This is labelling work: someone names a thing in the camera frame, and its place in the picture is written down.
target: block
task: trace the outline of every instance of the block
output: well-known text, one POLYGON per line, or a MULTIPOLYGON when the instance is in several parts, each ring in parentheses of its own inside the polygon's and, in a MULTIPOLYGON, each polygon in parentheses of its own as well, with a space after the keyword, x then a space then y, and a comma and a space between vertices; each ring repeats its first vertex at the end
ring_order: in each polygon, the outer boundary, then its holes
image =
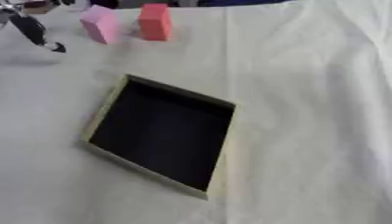
POLYGON ((231 102, 126 75, 82 139, 119 165, 209 199, 220 193, 234 113, 231 102))
POLYGON ((80 21, 91 39, 103 44, 116 41, 117 22, 113 10, 94 5, 83 13, 80 21))
POLYGON ((147 3, 139 16, 143 39, 166 41, 172 34, 172 19, 164 3, 147 3))

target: red cube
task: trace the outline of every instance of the red cube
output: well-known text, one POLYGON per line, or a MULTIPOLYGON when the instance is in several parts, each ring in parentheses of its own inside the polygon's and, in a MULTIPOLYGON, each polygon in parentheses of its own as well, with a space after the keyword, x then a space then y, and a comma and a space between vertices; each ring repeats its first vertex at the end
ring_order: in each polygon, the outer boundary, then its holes
POLYGON ((142 37, 146 40, 166 41, 172 34, 172 20, 165 3, 147 3, 139 16, 142 37))

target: white tablecloth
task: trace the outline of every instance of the white tablecloth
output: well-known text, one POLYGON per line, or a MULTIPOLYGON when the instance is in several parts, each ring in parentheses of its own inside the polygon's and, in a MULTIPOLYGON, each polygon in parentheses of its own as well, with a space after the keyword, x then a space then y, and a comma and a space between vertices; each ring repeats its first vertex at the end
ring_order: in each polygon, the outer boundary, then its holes
POLYGON ((0 31, 0 221, 390 224, 392 1, 172 9, 173 37, 91 41, 80 13, 40 16, 60 55, 0 31), (234 101, 219 195, 204 201, 105 161, 79 135, 116 78, 234 101))

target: pink cube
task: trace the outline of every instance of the pink cube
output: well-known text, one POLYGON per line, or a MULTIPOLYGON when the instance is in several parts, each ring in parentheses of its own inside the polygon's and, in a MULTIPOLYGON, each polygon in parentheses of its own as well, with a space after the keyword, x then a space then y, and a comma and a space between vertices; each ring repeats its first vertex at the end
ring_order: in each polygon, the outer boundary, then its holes
POLYGON ((165 3, 147 3, 139 16, 142 37, 146 40, 166 41, 172 34, 172 20, 165 3))
POLYGON ((80 21, 91 39, 103 44, 116 41, 117 22, 113 10, 94 5, 83 13, 80 21))

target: cardboard tray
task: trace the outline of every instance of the cardboard tray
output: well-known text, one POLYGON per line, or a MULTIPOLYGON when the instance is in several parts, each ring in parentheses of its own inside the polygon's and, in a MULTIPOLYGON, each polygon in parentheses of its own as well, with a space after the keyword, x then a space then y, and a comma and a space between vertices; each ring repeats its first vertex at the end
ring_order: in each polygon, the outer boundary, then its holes
POLYGON ((105 156, 207 199, 233 103, 126 75, 82 139, 105 156))

